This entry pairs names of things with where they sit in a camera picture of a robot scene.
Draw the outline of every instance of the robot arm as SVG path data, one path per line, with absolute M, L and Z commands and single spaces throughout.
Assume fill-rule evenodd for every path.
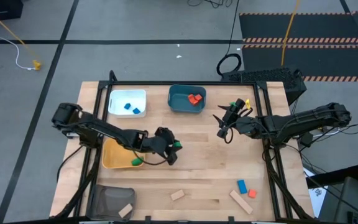
M 135 129 L 120 129 L 106 123 L 93 114 L 84 112 L 79 105 L 60 103 L 53 118 L 53 127 L 61 130 L 64 135 L 77 133 L 80 145 L 90 148 L 98 147 L 101 143 L 99 135 L 113 138 L 125 149 L 141 153 L 157 153 L 173 165 L 177 160 L 176 152 L 181 146 L 174 145 L 177 140 L 168 128 L 159 127 L 155 136 L 148 138 L 147 131 Z
M 344 105 L 338 103 L 330 103 L 288 116 L 273 115 L 257 116 L 256 118 L 247 115 L 241 116 L 243 111 L 239 114 L 244 105 L 244 101 L 238 99 L 234 105 L 220 106 L 226 110 L 223 119 L 215 116 L 221 128 L 218 132 L 220 138 L 226 138 L 228 129 L 235 128 L 240 134 L 245 134 L 253 139 L 266 136 L 270 139 L 271 145 L 280 146 L 287 143 L 293 136 L 322 126 L 345 127 L 351 120 L 350 112 Z

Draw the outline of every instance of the wooden stick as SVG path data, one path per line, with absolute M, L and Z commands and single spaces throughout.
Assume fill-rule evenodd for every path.
M 251 206 L 234 190 L 230 192 L 230 196 L 244 209 L 249 215 L 254 211 Z
M 123 209 L 121 209 L 121 211 L 118 212 L 118 214 L 119 216 L 121 216 L 121 218 L 124 218 L 131 211 L 132 211 L 132 205 L 127 204 Z
M 183 190 L 179 190 L 179 191 L 171 194 L 171 198 L 172 198 L 173 201 L 178 200 L 179 198 L 181 198 L 183 196 L 185 196 L 185 193 L 183 192 Z

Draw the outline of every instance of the wooden table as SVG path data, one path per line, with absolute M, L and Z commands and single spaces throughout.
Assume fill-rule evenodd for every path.
M 93 112 L 98 82 L 83 82 L 78 104 L 85 111 Z M 234 133 L 232 143 L 225 144 L 216 136 L 218 123 L 213 114 L 222 117 L 224 110 L 217 105 L 228 105 L 238 98 L 249 98 L 255 107 L 252 86 L 204 86 L 207 91 L 205 109 L 200 114 L 177 114 L 167 105 L 170 86 L 114 85 L 113 90 L 143 89 L 147 92 L 147 115 L 139 119 L 116 119 L 108 116 L 108 122 L 122 129 L 148 130 L 153 133 L 159 126 L 171 129 L 180 140 L 183 149 L 173 166 L 162 164 L 130 169 L 99 168 L 98 184 L 135 189 L 137 198 L 132 220 L 205 220 L 227 221 L 234 216 L 236 221 L 274 220 L 265 162 L 262 160 L 262 142 Z M 273 114 L 287 115 L 289 108 L 282 83 L 268 83 L 268 92 Z M 261 92 L 262 107 L 265 103 Z M 296 142 L 289 142 L 297 147 Z M 65 157 L 78 148 L 77 139 L 69 139 Z M 310 196 L 303 174 L 299 153 L 290 147 L 281 149 L 283 167 L 289 191 L 305 211 L 313 216 Z M 62 168 L 53 199 L 51 215 L 56 215 L 71 199 L 78 188 L 85 150 L 80 151 Z M 148 155 L 150 162 L 161 161 L 157 155 Z M 237 180 L 244 179 L 248 189 L 258 191 L 257 198 L 247 195 L 242 198 L 254 209 L 248 215 L 229 196 L 230 191 L 238 192 Z M 170 195 L 183 189 L 185 197 L 172 202 Z M 278 190 L 281 216 L 285 217 L 282 194 Z M 88 190 L 84 193 L 81 215 L 85 214 Z

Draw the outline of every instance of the gray floor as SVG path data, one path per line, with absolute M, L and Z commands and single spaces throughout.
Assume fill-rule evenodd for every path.
M 58 40 L 73 0 L 23 2 L 22 18 L 6 24 L 23 39 Z M 241 0 L 239 12 L 292 12 L 295 2 Z M 358 10 L 358 0 L 347 3 L 352 11 Z M 228 39 L 234 7 L 213 9 L 207 3 L 190 7 L 186 0 L 80 0 L 68 39 Z M 302 0 L 298 11 L 343 9 L 337 0 Z M 8 37 L 2 28 L 0 35 Z M 238 23 L 234 38 L 241 38 Z M 0 203 L 57 46 L 31 47 L 44 63 L 39 72 L 17 68 L 14 47 L 0 45 Z M 231 52 L 238 52 L 239 47 L 233 45 Z M 66 144 L 51 127 L 50 118 L 59 103 L 76 101 L 82 81 L 105 79 L 110 69 L 120 80 L 219 80 L 215 67 L 226 49 L 227 45 L 65 45 L 5 222 L 48 217 Z M 22 49 L 19 62 L 30 66 L 32 59 Z M 229 69 L 233 63 L 224 67 Z M 300 98 L 297 111 L 336 101 L 352 112 L 352 122 L 358 122 L 358 83 L 306 85 L 308 91 Z M 305 150 L 305 155 L 327 171 L 357 164 L 358 135 L 338 134 Z M 325 203 L 322 213 L 332 209 L 332 204 Z

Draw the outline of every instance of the orange block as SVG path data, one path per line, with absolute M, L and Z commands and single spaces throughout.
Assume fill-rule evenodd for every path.
M 193 99 L 190 99 L 190 103 L 191 103 L 192 105 L 196 105 L 196 104 L 198 103 L 198 101 L 193 98 Z
M 258 192 L 256 190 L 249 190 L 248 191 L 248 196 L 251 197 L 251 198 L 256 198 L 256 194 Z
M 197 94 L 194 98 L 196 101 L 200 101 L 203 97 L 200 94 Z

